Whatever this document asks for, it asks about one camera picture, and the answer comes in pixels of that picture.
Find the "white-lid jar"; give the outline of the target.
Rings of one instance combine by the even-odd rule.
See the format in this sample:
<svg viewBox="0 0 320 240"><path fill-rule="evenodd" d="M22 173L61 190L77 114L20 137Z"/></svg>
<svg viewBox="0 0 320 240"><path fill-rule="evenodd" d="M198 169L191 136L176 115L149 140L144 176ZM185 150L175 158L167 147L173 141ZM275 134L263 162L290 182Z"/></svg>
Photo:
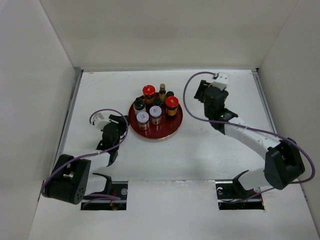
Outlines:
<svg viewBox="0 0 320 240"><path fill-rule="evenodd" d="M153 125L159 125L162 121L162 108L160 106L152 106L149 109L149 116Z"/></svg>
<svg viewBox="0 0 320 240"><path fill-rule="evenodd" d="M141 111L136 115L138 127L142 131L146 131L150 128L150 117L146 111Z"/></svg>

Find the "black-cap spice bottle front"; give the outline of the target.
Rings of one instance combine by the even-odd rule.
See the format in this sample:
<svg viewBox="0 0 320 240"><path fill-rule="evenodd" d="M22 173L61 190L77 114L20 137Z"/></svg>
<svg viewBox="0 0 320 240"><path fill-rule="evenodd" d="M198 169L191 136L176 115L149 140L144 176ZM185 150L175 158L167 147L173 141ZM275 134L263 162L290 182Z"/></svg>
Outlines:
<svg viewBox="0 0 320 240"><path fill-rule="evenodd" d="M133 102L133 109L134 109L135 115L137 115L140 112L145 112L146 111L145 101L142 98L137 97Z"/></svg>

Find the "black-cap spice bottle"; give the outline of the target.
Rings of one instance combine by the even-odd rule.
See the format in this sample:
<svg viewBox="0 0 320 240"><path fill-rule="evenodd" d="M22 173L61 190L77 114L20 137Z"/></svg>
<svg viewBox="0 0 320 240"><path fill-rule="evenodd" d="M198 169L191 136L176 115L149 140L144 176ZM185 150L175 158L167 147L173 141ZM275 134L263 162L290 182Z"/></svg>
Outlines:
<svg viewBox="0 0 320 240"><path fill-rule="evenodd" d="M173 91L168 91L167 93L166 93L166 97L168 98L168 97L174 97L175 96L175 94L174 94L174 92Z"/></svg>
<svg viewBox="0 0 320 240"><path fill-rule="evenodd" d="M135 115L137 115L140 112L145 112L146 111L145 101L142 98L137 97L133 102L133 109L134 109Z"/></svg>

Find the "red-lid sauce jar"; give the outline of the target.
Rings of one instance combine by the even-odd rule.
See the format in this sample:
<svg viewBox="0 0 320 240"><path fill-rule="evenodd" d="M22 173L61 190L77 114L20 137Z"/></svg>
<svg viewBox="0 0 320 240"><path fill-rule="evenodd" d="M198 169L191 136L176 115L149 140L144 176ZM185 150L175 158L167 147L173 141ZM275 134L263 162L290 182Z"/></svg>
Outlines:
<svg viewBox="0 0 320 240"><path fill-rule="evenodd" d="M146 105L152 105L153 104L153 100L155 98L156 95L156 89L153 85L145 85L142 88L142 93L144 96L144 102Z"/></svg>
<svg viewBox="0 0 320 240"><path fill-rule="evenodd" d="M166 115L170 118L176 116L179 107L179 100L175 96L169 96L165 100Z"/></svg>

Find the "tall amber gold-cap bottle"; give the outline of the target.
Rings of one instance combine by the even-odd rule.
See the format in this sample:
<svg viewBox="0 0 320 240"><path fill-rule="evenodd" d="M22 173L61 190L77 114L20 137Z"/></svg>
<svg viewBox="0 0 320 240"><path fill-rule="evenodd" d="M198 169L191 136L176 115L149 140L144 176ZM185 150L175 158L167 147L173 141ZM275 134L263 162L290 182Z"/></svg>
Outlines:
<svg viewBox="0 0 320 240"><path fill-rule="evenodd" d="M167 97L166 85L161 83L159 86L159 98L161 100L161 104L164 104Z"/></svg>

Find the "small black-cap dark bottle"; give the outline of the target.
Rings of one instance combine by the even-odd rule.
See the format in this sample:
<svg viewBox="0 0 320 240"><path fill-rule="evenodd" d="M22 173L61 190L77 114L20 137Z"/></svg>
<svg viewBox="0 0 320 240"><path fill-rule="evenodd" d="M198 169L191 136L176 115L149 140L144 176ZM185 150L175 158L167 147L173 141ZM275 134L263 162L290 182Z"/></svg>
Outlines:
<svg viewBox="0 0 320 240"><path fill-rule="evenodd" d="M162 104L162 101L161 101L160 98L156 97L156 98L153 99L152 103L153 103L153 106L158 106L158 107L160 107L161 104Z"/></svg>

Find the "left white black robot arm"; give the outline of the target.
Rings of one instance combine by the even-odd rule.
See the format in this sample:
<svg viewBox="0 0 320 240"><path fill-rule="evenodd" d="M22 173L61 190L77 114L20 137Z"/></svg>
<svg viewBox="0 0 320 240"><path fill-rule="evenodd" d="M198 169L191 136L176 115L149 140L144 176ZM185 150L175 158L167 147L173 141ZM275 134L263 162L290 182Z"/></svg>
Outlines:
<svg viewBox="0 0 320 240"><path fill-rule="evenodd" d="M130 126L127 115L109 116L110 123L102 130L102 140L97 146L100 154L107 153L107 166L111 166L117 156L120 143L128 134ZM60 200L77 205L85 196L88 184L91 161L89 157L97 156L97 153L85 154L73 157L62 154L54 166L53 172L42 186L41 194L46 198Z"/></svg>

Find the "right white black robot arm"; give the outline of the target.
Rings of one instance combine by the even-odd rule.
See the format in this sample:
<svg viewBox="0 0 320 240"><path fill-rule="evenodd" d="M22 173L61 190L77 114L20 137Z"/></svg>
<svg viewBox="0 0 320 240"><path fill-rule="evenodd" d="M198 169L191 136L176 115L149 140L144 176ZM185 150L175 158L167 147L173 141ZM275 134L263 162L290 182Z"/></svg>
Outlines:
<svg viewBox="0 0 320 240"><path fill-rule="evenodd" d="M305 172L305 166L295 142L283 140L270 133L250 130L250 126L236 113L225 107L229 93L226 84L201 80L194 98L204 104L204 115L211 126L222 134L234 138L256 152L264 167L240 173L232 192L238 198L245 197L251 189L271 186L277 190Z"/></svg>

